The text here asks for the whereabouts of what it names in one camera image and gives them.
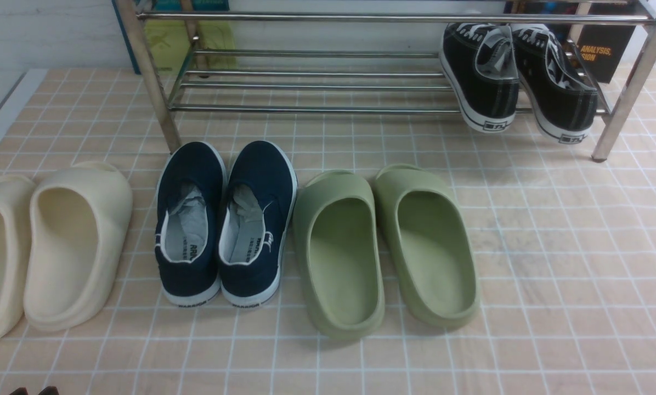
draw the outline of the metal shoe rack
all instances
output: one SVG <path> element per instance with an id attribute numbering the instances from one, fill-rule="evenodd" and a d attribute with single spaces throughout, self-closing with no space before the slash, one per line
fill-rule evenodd
<path id="1" fill-rule="evenodd" d="M 574 3 L 626 3 L 625 0 L 588 0 L 586 2 L 569 0 Z M 198 29 L 200 20 L 221 21 L 260 21 L 260 22 L 410 22 L 410 23 L 449 23 L 449 22 L 490 22 L 490 23 L 556 23 L 568 25 L 637 25 L 647 31 L 647 38 L 642 45 L 640 54 L 624 83 L 619 98 L 614 102 L 607 98 L 599 84 L 584 70 L 584 75 L 595 87 L 599 88 L 601 100 L 597 115 L 602 118 L 606 127 L 591 155 L 596 162 L 603 162 L 616 142 L 621 129 L 630 114 L 642 86 L 656 61 L 656 11 L 646 0 L 629 0 L 636 5 L 634 15 L 526 15 L 526 14 L 327 14 L 327 13 L 271 13 L 271 12 L 200 12 L 193 10 L 191 0 L 180 0 L 180 12 L 157 12 L 145 7 L 135 7 L 132 0 L 116 0 L 119 12 L 127 31 L 135 59 L 140 67 L 145 85 L 150 95 L 155 115 L 160 121 L 162 133 L 170 151 L 176 150 L 181 140 L 174 122 L 173 114 L 179 111 L 192 112 L 262 112 L 262 113 L 318 113 L 318 114 L 403 114 L 403 115 L 441 115 L 459 114 L 456 106 L 450 108 L 384 108 L 384 107 L 299 107 L 270 105 L 216 105 L 202 103 L 183 103 L 182 92 L 187 88 L 215 89 L 288 89 L 323 90 L 323 91 L 427 91 L 451 90 L 447 86 L 432 86 L 423 83 L 420 86 L 384 86 L 379 84 L 349 84 L 349 83 L 268 83 L 245 82 L 250 77 L 320 77 L 320 78 L 444 78 L 440 70 L 433 72 L 350 72 L 350 71 L 303 71 L 303 70 L 263 70 L 239 68 L 237 70 L 212 69 L 207 66 L 207 56 L 266 57 L 266 58 L 396 58 L 424 59 L 437 58 L 438 53 L 413 52 L 322 52 L 321 50 L 260 50 L 260 49 L 228 49 L 217 50 L 202 47 L 201 32 Z M 143 23 L 147 20 L 183 20 L 185 21 L 190 40 L 190 50 L 183 62 L 172 92 L 168 96 L 163 89 L 160 76 L 157 74 L 155 61 L 148 47 Z M 575 57 L 584 66 L 575 45 L 568 56 Z M 205 80 L 195 76 L 209 77 Z M 241 77 L 242 82 L 214 81 L 213 77 Z M 518 112 L 530 112 L 530 108 L 518 108 Z"/>

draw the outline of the wall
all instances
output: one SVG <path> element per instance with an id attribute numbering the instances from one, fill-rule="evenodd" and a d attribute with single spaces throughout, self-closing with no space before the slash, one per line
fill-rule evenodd
<path id="1" fill-rule="evenodd" d="M 356 0 L 231 0 L 235 10 L 496 12 L 501 2 L 383 2 Z M 651 0 L 656 7 L 656 0 Z M 238 47 L 419 50 L 438 45 L 437 25 L 239 23 Z M 626 58 L 637 53 L 637 32 Z M 110 0 L 0 0 L 0 69 L 122 67 L 128 54 Z"/>

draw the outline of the cream slide sandal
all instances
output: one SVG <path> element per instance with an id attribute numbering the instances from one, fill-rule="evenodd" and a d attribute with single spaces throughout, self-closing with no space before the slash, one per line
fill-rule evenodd
<path id="1" fill-rule="evenodd" d="M 30 252 L 28 202 L 33 188 L 35 184 L 26 177 L 0 177 L 0 337 L 23 315 Z"/>
<path id="2" fill-rule="evenodd" d="M 103 307 L 116 276 L 133 192 L 115 167 L 83 162 L 43 180 L 30 200 L 23 307 L 38 330 L 71 328 Z"/>

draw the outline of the sneaker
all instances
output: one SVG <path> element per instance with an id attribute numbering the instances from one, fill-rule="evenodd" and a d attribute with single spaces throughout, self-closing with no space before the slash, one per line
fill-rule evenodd
<path id="1" fill-rule="evenodd" d="M 227 182 L 218 151 L 193 142 L 169 158 L 157 185 L 155 257 L 163 293 L 179 307 L 200 306 L 220 290 L 216 218 Z"/>
<path id="2" fill-rule="evenodd" d="M 518 70 L 508 26 L 449 24 L 440 43 L 440 64 L 469 127 L 498 133 L 511 125 Z"/>
<path id="3" fill-rule="evenodd" d="M 277 291 L 296 186 L 273 143 L 250 143 L 235 160 L 218 239 L 221 289 L 233 306 L 259 307 Z"/>
<path id="4" fill-rule="evenodd" d="M 596 114 L 598 92 L 582 82 L 545 25 L 511 25 L 521 83 L 538 128 L 563 144 L 581 143 Z"/>

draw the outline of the chrome rack bar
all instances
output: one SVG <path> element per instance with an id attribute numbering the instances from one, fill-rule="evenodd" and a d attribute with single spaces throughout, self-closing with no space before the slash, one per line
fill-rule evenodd
<path id="1" fill-rule="evenodd" d="M 451 92 L 453 88 L 444 85 L 329 85 L 322 83 L 243 83 L 243 82 L 202 82 L 181 83 L 182 88 L 218 89 L 277 89 L 283 91 L 388 91 L 388 92 Z"/>
<path id="2" fill-rule="evenodd" d="M 628 120 L 628 116 L 633 110 L 637 97 L 640 95 L 649 73 L 652 72 L 655 62 L 656 25 L 647 33 L 647 38 L 644 40 L 640 54 L 637 56 L 636 62 L 633 64 L 633 68 L 621 90 L 621 95 L 616 101 L 616 105 L 613 106 L 609 122 L 606 123 L 606 128 L 601 133 L 601 137 L 599 137 L 598 143 L 596 143 L 596 147 L 591 154 L 591 159 L 595 162 L 604 162 L 608 159 L 608 154 L 611 153 L 611 148 L 616 143 L 626 120 Z"/>
<path id="3" fill-rule="evenodd" d="M 274 105 L 220 105 L 220 104 L 175 104 L 171 111 L 189 112 L 260 112 L 273 114 L 392 114 L 392 115 L 443 115 L 460 114 L 458 107 L 451 108 L 387 108 L 387 107 L 280 107 Z M 531 108 L 517 108 L 517 114 L 531 114 Z M 606 114 L 604 110 L 596 110 L 597 115 Z"/>
<path id="4" fill-rule="evenodd" d="M 604 90 L 601 88 L 601 85 L 599 85 L 598 81 L 596 81 L 596 78 L 594 78 L 594 75 L 591 74 L 589 69 L 586 67 L 586 60 L 581 57 L 581 53 L 579 52 L 579 48 L 576 47 L 576 43 L 574 43 L 572 40 L 567 40 L 567 43 L 569 43 L 569 46 L 572 48 L 574 57 L 577 61 L 579 61 L 581 68 L 584 69 L 584 76 L 586 76 L 587 80 L 589 80 L 593 87 L 598 91 L 598 100 L 601 102 L 601 106 L 603 107 L 604 111 L 606 111 L 606 115 L 604 115 L 602 119 L 604 122 L 607 122 L 607 115 L 611 113 L 612 108 L 611 105 L 609 105 L 609 100 L 606 97 L 606 92 L 604 92 Z"/>
<path id="5" fill-rule="evenodd" d="M 157 74 L 155 61 L 150 53 L 148 39 L 145 37 L 143 25 L 135 19 L 135 7 L 131 0 L 116 0 L 116 6 L 121 14 L 121 20 L 126 28 L 128 40 L 131 43 L 135 60 L 138 62 L 140 74 L 143 75 L 143 83 L 148 90 L 152 109 L 155 110 L 155 116 L 162 128 L 162 134 L 165 136 L 165 142 L 170 152 L 174 152 L 182 145 L 182 140 L 177 131 L 177 125 L 174 123 L 173 114 L 168 110 L 168 101 L 165 97 L 165 89 L 162 87 L 160 75 Z"/>
<path id="6" fill-rule="evenodd" d="M 182 88 L 182 83 L 184 82 L 184 75 L 188 72 L 189 66 L 192 63 L 192 60 L 194 59 L 194 51 L 199 45 L 199 36 L 195 36 L 192 38 L 192 43 L 189 46 L 189 50 L 187 51 L 187 55 L 184 57 L 184 61 L 182 62 L 182 67 L 179 68 L 179 73 L 177 73 L 177 79 L 174 82 L 174 86 L 172 87 L 172 92 L 170 92 L 169 97 L 167 98 L 168 103 L 174 103 L 177 101 L 177 93 L 179 92 L 180 88 Z"/>
<path id="7" fill-rule="evenodd" d="M 313 14 L 261 12 L 138 13 L 139 20 L 255 20 L 274 22 L 417 22 L 417 23 L 569 23 L 577 25 L 651 25 L 649 15 L 535 15 L 535 14 Z"/>
<path id="8" fill-rule="evenodd" d="M 317 72 L 273 70 L 187 70 L 187 75 L 227 77 L 315 77 L 315 78 L 443 78 L 441 72 Z"/>
<path id="9" fill-rule="evenodd" d="M 197 50 L 197 53 L 202 55 L 266 58 L 438 58 L 437 52 L 350 52 L 349 50 L 200 49 Z"/>
<path id="10" fill-rule="evenodd" d="M 318 78 L 441 78 L 440 72 L 433 70 L 425 72 L 351 72 L 351 71 L 327 71 L 327 70 L 215 70 L 198 65 L 196 70 L 189 70 L 191 61 L 185 59 L 185 64 L 180 71 L 178 80 L 172 88 L 172 94 L 165 95 L 160 77 L 155 68 L 155 61 L 150 54 L 150 48 L 145 38 L 141 22 L 146 20 L 184 20 L 196 22 L 200 20 L 224 20 L 224 21 L 284 21 L 284 22 L 396 22 L 396 23 L 446 23 L 446 22 L 492 22 L 492 23 L 557 23 L 571 25 L 640 25 L 648 32 L 646 41 L 639 56 L 631 70 L 628 80 L 615 105 L 611 105 L 608 98 L 601 97 L 601 105 L 596 110 L 596 115 L 601 115 L 606 122 L 601 137 L 594 149 L 592 158 L 597 162 L 606 160 L 611 148 L 616 141 L 621 128 L 626 122 L 642 86 L 647 80 L 649 73 L 656 61 L 656 12 L 649 6 L 647 0 L 562 0 L 570 3 L 634 3 L 636 12 L 634 15 L 533 15 L 533 14 L 358 14 L 358 13 L 263 13 L 263 12 L 200 12 L 189 10 L 181 12 L 157 12 L 133 6 L 132 0 L 115 0 L 121 19 L 126 28 L 128 39 L 133 48 L 135 59 L 140 65 L 145 86 L 148 89 L 153 110 L 162 128 L 165 140 L 170 151 L 180 146 L 180 137 L 177 125 L 173 120 L 173 111 L 210 111 L 210 112 L 267 112 L 267 113 L 318 113 L 318 114 L 457 114 L 458 108 L 348 108 L 348 107 L 273 107 L 257 105 L 210 105 L 210 104 L 183 104 L 179 92 L 183 88 L 262 88 L 262 89 L 335 89 L 335 90 L 360 90 L 376 88 L 377 83 L 348 86 L 347 83 L 252 83 L 252 82 L 201 82 L 190 81 L 193 76 L 221 76 L 221 77 L 318 77 Z M 436 59 L 435 52 L 344 52 L 343 50 L 216 50 L 198 49 L 193 51 L 193 56 L 233 56 L 233 57 L 273 57 L 273 58 L 396 58 L 396 59 Z M 587 70 L 584 75 L 588 76 L 591 83 L 598 87 Z M 425 83 L 413 87 L 379 87 L 379 90 L 425 90 L 434 92 L 446 90 L 449 87 L 438 85 L 425 87 Z M 518 109 L 517 112 L 530 112 L 529 108 Z"/>

